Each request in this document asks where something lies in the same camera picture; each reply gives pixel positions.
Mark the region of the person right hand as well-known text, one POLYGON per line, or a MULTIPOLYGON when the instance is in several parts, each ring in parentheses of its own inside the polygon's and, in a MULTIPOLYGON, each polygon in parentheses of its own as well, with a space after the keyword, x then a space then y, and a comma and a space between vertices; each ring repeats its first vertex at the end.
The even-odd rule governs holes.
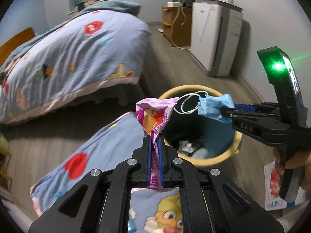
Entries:
POLYGON ((301 181, 301 188, 305 191, 310 191, 310 149, 304 151, 298 151, 294 154, 286 163, 281 163, 281 155, 277 148, 273 149, 273 155, 275 157, 275 169, 277 173, 283 176, 286 169, 294 169, 300 166, 304 167, 304 176, 301 181))

